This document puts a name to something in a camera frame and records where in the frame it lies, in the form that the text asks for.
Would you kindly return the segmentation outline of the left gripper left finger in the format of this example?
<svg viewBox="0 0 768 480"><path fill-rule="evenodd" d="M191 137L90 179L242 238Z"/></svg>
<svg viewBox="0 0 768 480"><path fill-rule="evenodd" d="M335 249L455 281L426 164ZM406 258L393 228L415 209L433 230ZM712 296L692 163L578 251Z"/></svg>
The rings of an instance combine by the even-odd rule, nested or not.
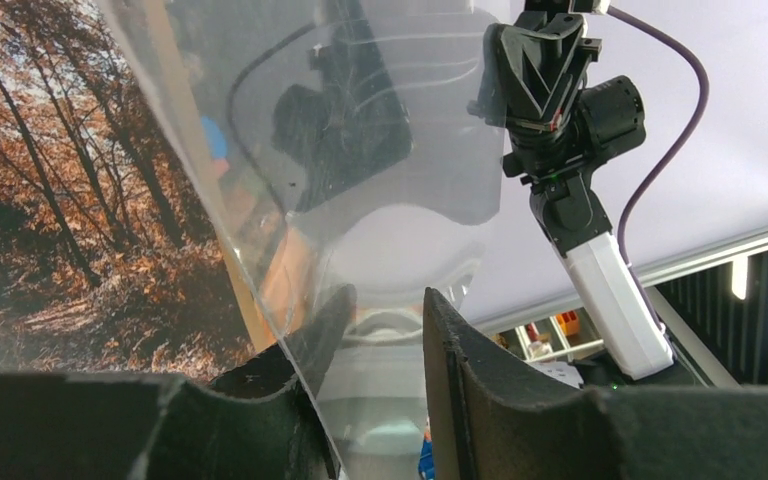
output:
<svg viewBox="0 0 768 480"><path fill-rule="evenodd" d="M0 479L335 479L313 405L356 305L311 321L208 385L179 374L0 374Z"/></svg>

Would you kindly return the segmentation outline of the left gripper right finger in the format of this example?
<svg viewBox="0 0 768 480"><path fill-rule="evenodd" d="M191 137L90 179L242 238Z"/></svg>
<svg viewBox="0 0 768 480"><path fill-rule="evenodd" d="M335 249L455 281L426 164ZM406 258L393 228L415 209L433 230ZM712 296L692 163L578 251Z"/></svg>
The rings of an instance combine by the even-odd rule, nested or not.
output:
<svg viewBox="0 0 768 480"><path fill-rule="evenodd" d="M768 479L768 386L577 389L433 288L423 355L440 479Z"/></svg>

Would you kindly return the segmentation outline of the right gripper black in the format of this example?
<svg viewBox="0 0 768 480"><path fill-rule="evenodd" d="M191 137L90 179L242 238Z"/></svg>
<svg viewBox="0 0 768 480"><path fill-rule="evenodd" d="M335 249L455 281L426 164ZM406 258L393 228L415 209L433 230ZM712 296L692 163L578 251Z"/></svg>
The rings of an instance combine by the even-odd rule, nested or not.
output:
<svg viewBox="0 0 768 480"><path fill-rule="evenodd" d="M468 111L507 131L507 177L597 168L645 141L645 109L634 83L623 75L587 83L602 42L588 35L586 17L604 14L608 6L527 1L514 23L486 28L482 82Z"/></svg>

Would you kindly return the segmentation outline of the clear acrylic sheet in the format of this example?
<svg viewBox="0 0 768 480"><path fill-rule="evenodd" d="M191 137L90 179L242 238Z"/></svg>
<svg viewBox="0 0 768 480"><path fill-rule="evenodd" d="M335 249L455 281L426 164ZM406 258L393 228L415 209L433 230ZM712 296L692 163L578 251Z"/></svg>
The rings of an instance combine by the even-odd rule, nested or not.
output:
<svg viewBox="0 0 768 480"><path fill-rule="evenodd" d="M504 1L102 1L300 374L343 479L416 479L423 298L467 295L502 134L468 111Z"/></svg>

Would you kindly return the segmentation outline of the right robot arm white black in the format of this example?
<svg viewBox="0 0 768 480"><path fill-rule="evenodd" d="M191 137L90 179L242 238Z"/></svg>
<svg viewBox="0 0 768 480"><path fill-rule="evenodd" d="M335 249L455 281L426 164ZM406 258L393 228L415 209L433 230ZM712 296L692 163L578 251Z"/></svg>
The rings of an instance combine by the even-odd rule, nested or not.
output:
<svg viewBox="0 0 768 480"><path fill-rule="evenodd" d="M646 108L625 75L588 84L602 51L587 32L590 14L654 33L608 1L528 1L513 23L487 28L482 84L468 110L507 132L503 173L528 188L531 212L616 373L640 382L674 368L677 356L633 271L627 225L611 222L592 180L645 142Z"/></svg>

